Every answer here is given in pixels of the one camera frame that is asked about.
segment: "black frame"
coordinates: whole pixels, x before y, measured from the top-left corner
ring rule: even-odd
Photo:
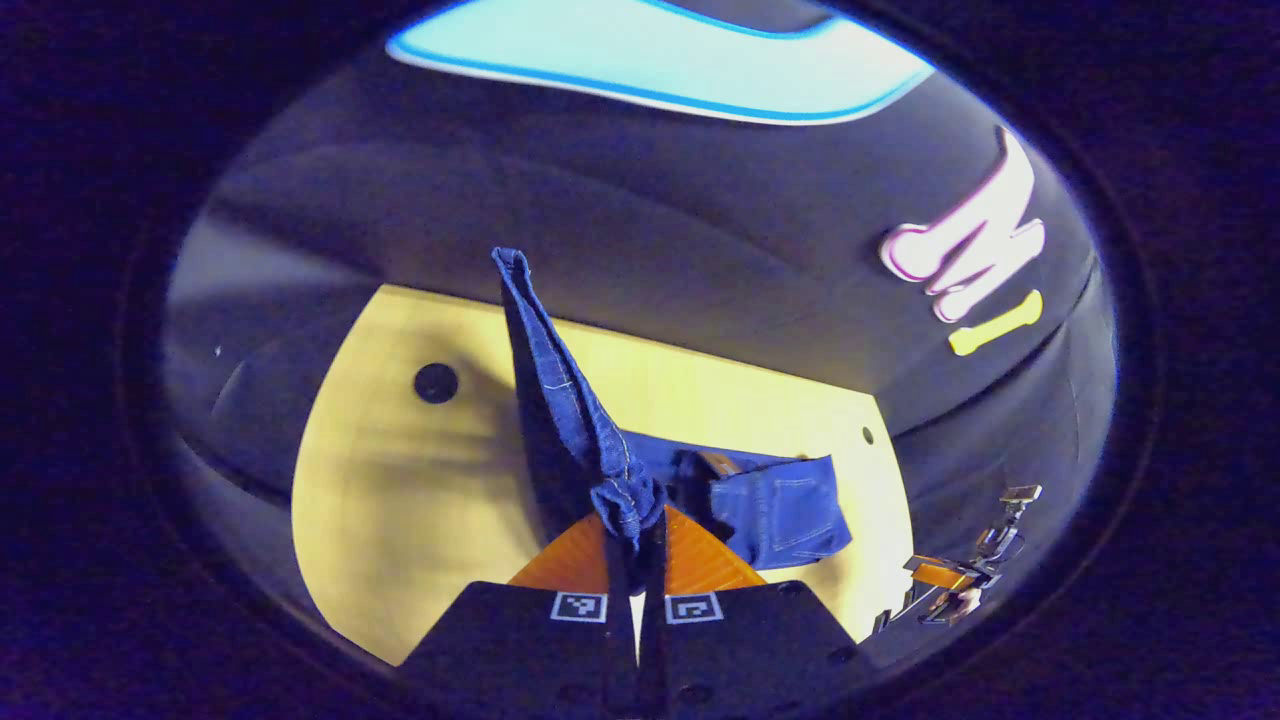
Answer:
[[[1101,200],[1087,206],[1100,228],[1130,228],[1135,245],[1108,242],[1103,260],[1112,278],[1130,281],[1114,283],[1126,379],[1119,411],[1139,418],[1116,425],[1100,471],[1115,480],[1096,483],[1087,503],[1128,503],[1123,523],[1111,510],[1082,512],[1080,532],[1044,564],[1038,592],[1019,593],[1018,606],[1010,602],[856,710],[897,700],[888,712],[901,716],[933,703],[993,717],[1203,716],[1206,697],[1219,711],[1275,707],[1275,652],[1254,634],[1267,616],[1265,570],[1228,557],[1262,551],[1265,568],[1267,548],[1275,552],[1249,483],[1262,487],[1274,456],[1266,429],[1254,424],[1267,416],[1275,363],[1252,337],[1265,314],[1266,269],[1277,259],[1261,241],[1265,131],[1275,126],[1257,99],[1274,77],[1261,50],[1274,41],[1280,10],[1228,15],[1196,6],[1193,15],[1189,4],[1170,10],[1128,0],[1098,9],[993,0],[856,5],[859,19],[920,49],[1034,138],[1082,200]],[[422,9],[398,0],[376,12],[328,3],[118,17],[40,8],[6,41],[15,49],[6,72],[23,100],[17,119],[26,141],[14,155],[23,172],[13,179],[27,193],[10,205],[18,240],[4,250],[6,309],[10,337],[42,347],[15,359],[10,373],[20,387],[6,406],[12,427],[41,441],[0,465],[18,480],[9,506],[20,516],[6,527],[26,550],[3,601],[13,606],[4,616],[15,628],[4,637],[17,639],[5,641],[13,659],[4,665],[18,669],[19,710],[26,697],[77,716],[191,715],[196,707],[285,717],[347,714],[369,700],[362,683],[315,659],[320,643],[307,633],[264,624],[265,598],[238,602],[220,587],[225,573],[209,582],[172,542],[173,529],[191,539],[180,515],[166,529],[166,514],[145,506],[140,480],[159,469],[134,465],[141,455],[122,420],[147,418],[119,388],[155,366],[145,351],[128,350],[148,347],[159,315],[122,324],[120,287],[137,261],[128,305],[160,307],[148,299],[163,290],[172,258],[148,245],[179,237],[204,188],[291,100],[289,90]],[[282,32],[291,26],[297,29]],[[220,72],[205,76],[202,67]],[[1228,254],[1206,247],[1206,234],[1260,242],[1236,242]],[[1210,252],[1212,264],[1189,261]],[[1148,275],[1160,302],[1140,279]],[[1161,331],[1142,324],[1157,311]],[[1171,393],[1148,459],[1143,441],[1161,386]],[[1130,482],[1139,471],[1144,480]],[[1055,575],[1082,555],[1088,565],[1059,587]],[[1226,592],[1204,589],[1215,587],[1234,591],[1230,623],[1204,612],[1206,596]],[[288,642],[278,642],[280,633]],[[929,678],[937,682],[919,687]],[[388,697],[385,710],[401,706]]]

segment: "stitching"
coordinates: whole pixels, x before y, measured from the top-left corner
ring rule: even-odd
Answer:
[[[835,523],[827,523],[826,525],[818,528],[817,530],[810,532],[808,536],[804,536],[801,538],[795,538],[795,539],[785,542],[782,544],[774,543],[773,544],[773,550],[774,551],[786,550],[786,548],[788,548],[788,547],[791,547],[794,544],[799,544],[799,543],[801,543],[801,542],[804,542],[806,539],[813,539],[813,538],[820,536],[822,533],[826,533],[827,530],[832,529],[833,527],[836,527]]]

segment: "jeans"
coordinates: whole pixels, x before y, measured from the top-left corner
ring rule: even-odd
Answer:
[[[534,295],[525,255],[495,249],[530,478],[548,538],[591,511],[640,548],[672,502],[756,569],[815,562],[849,544],[831,459],[696,447],[620,429]],[[732,460],[721,475],[699,460]]]
[[[627,447],[573,356],[556,333],[518,250],[498,247],[502,304],[516,365],[516,398],[534,492],[550,537],[590,506],[604,528],[639,550],[640,532],[662,516],[663,487]]]

